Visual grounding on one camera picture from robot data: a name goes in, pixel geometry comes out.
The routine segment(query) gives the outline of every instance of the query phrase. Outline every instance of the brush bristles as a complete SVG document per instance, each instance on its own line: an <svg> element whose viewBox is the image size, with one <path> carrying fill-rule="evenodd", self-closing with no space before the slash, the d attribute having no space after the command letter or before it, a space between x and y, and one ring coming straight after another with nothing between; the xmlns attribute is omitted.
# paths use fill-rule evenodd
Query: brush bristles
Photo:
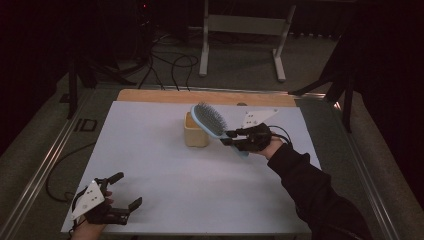
<svg viewBox="0 0 424 240"><path fill-rule="evenodd" d="M223 135L227 129L227 123L221 114L204 102L200 102L195 106L194 113L197 119L217 136Z"/></svg>

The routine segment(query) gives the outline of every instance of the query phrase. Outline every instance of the hand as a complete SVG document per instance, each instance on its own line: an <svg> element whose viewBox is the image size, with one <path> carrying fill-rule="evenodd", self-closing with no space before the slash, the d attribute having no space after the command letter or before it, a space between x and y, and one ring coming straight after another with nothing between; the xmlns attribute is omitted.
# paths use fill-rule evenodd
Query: hand
<svg viewBox="0 0 424 240"><path fill-rule="evenodd" d="M106 204L112 204L113 200L107 198L112 195L112 192L106 191ZM89 223L84 215L80 217L78 221L78 227L75 229L72 235L72 240L97 240L100 234L105 229L106 224L91 224Z"/></svg>
<svg viewBox="0 0 424 240"><path fill-rule="evenodd" d="M283 141L281 141L279 137L272 137L271 142L264 150L253 153L265 156L265 158L269 160L282 145Z"/></svg>

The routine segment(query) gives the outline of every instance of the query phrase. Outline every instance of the white tabletop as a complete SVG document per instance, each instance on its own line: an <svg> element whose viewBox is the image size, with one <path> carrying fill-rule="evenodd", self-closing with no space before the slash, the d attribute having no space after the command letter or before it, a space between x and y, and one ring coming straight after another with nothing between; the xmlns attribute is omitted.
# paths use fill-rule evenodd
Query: white tabletop
<svg viewBox="0 0 424 240"><path fill-rule="evenodd" d="M94 178L117 172L125 177L109 186L113 207L127 208L143 197L122 234L280 234L309 232L280 178L259 155L237 155L219 140L205 148L184 143L184 116L192 104L114 102L78 191ZM275 107L212 105L229 130L240 128L247 111ZM278 107L265 121L289 132L294 148L319 162L299 108ZM284 135L279 129L273 131ZM62 227L72 226L68 215Z"/></svg>

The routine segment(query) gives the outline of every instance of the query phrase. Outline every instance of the black jacket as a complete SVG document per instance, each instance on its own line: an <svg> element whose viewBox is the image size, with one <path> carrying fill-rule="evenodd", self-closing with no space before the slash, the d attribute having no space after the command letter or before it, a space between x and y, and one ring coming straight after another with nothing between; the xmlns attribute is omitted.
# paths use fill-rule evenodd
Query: black jacket
<svg viewBox="0 0 424 240"><path fill-rule="evenodd" d="M312 239L372 239L358 209L337 195L331 177L309 163L309 154L299 154L287 144L281 146L268 166L281 177L281 184L293 198L298 216L308 223Z"/></svg>

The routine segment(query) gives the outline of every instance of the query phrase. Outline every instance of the white metal stand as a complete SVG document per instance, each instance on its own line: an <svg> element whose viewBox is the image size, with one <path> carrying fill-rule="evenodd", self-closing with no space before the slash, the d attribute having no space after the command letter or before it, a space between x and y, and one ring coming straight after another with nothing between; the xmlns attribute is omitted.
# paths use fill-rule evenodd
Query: white metal stand
<svg viewBox="0 0 424 240"><path fill-rule="evenodd" d="M205 12L203 18L203 48L200 58L199 75L207 75L209 58L209 31L233 32L233 33L251 33L280 36L281 40L277 49L272 50L275 69L277 71L278 81L284 82L286 75L281 61L281 52L289 33L290 24L296 9L292 5L286 19L255 18L227 15L209 14L209 0L205 0Z"/></svg>

